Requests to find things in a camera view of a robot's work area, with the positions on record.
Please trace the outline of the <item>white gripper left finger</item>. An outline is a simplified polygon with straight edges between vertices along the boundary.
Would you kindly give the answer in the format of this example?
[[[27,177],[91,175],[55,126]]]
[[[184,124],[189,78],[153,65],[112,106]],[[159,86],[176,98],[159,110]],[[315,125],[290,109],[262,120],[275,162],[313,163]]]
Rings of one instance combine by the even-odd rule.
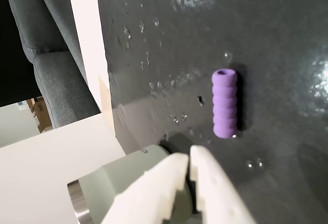
[[[162,223],[172,216],[176,192],[186,183],[189,156],[173,153],[114,198],[102,223]]]

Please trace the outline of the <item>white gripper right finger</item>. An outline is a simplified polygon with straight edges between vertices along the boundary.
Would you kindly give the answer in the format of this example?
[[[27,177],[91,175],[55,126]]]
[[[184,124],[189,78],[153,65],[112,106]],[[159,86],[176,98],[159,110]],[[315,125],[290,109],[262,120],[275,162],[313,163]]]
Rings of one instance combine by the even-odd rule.
[[[203,146],[190,148],[190,180],[195,182],[196,209],[202,222],[256,223],[234,185],[212,153]]]

